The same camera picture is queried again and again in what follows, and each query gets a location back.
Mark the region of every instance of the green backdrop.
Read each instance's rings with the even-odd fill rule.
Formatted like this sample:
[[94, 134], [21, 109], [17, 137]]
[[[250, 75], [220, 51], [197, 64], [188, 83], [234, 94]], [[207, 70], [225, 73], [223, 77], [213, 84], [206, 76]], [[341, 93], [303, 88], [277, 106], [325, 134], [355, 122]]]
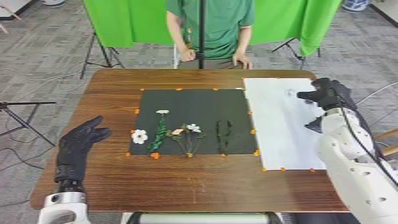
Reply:
[[[165, 0], [83, 0], [104, 47], [133, 42], [172, 44], [165, 25]], [[250, 44], [296, 38], [301, 55], [319, 47], [341, 0], [255, 0]]]

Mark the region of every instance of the black board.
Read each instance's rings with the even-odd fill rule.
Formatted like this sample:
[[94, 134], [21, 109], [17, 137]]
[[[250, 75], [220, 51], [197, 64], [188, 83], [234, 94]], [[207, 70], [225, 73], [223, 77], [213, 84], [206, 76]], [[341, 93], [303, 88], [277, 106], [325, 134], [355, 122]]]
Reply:
[[[200, 126], [206, 137], [195, 154], [252, 154], [257, 148], [255, 138], [250, 133], [252, 123], [243, 91], [227, 90], [145, 90], [140, 99], [140, 113], [134, 121], [134, 130], [145, 130], [147, 141], [143, 145], [131, 141], [133, 155], [149, 154], [147, 146], [156, 135], [159, 122], [158, 110], [168, 110], [165, 115], [166, 130], [175, 130], [182, 124]], [[166, 137], [159, 154], [182, 154], [177, 142]]]

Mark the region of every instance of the floor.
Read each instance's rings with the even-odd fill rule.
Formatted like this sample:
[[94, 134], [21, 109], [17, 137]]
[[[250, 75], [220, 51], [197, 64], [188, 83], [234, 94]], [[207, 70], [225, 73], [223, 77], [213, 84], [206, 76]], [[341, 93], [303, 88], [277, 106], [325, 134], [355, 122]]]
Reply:
[[[0, 33], [0, 101], [56, 101], [42, 106], [33, 126], [56, 141], [74, 106], [97, 67], [90, 66], [85, 79], [78, 79], [92, 33], [79, 0], [51, 9], [37, 2], [21, 15], [22, 21], [1, 22], [10, 34]], [[287, 49], [271, 53], [278, 43], [250, 47], [255, 69], [298, 69]], [[120, 49], [127, 68], [172, 68], [172, 48], [136, 44]], [[92, 60], [99, 61], [97, 48]], [[321, 58], [310, 57], [305, 70], [317, 77], [337, 79], [353, 89], [358, 101], [385, 85], [398, 81], [398, 29], [371, 9], [362, 13], [342, 10], [321, 44]], [[398, 127], [398, 85], [390, 86], [360, 104], [360, 112], [374, 133]], [[24, 117], [31, 107], [14, 106]], [[0, 132], [15, 127], [0, 113]], [[0, 149], [12, 148], [22, 158], [49, 149], [47, 143], [22, 130], [0, 138]], [[30, 163], [44, 167], [47, 153]], [[40, 170], [19, 164], [10, 150], [0, 151], [0, 224], [35, 223], [38, 212], [22, 202], [31, 193]], [[120, 214], [90, 214], [92, 223], [117, 223]]]

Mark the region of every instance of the white paper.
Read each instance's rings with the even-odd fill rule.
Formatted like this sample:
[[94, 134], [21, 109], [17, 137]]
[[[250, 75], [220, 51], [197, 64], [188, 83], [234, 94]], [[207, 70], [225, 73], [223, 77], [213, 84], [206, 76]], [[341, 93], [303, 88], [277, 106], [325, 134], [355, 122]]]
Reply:
[[296, 98], [298, 92], [312, 90], [309, 79], [245, 79], [245, 97], [266, 170], [325, 169], [316, 156], [319, 134], [303, 127], [321, 116], [323, 110]]

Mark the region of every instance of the person's arm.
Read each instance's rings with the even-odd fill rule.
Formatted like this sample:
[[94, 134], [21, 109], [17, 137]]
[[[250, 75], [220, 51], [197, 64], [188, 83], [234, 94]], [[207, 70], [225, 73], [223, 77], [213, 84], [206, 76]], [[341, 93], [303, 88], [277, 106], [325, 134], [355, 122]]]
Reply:
[[245, 56], [245, 50], [246, 50], [250, 39], [252, 39], [252, 26], [241, 26], [239, 27], [237, 49], [236, 49], [236, 52], [232, 55], [232, 63], [236, 66], [237, 62], [239, 62], [243, 64], [243, 69], [252, 69], [252, 63]]
[[195, 60], [195, 51], [188, 49], [188, 46], [182, 41], [179, 18], [168, 11], [166, 11], [166, 28], [168, 28], [170, 38], [172, 38], [177, 51], [181, 54], [181, 61], [182, 62], [191, 61]]

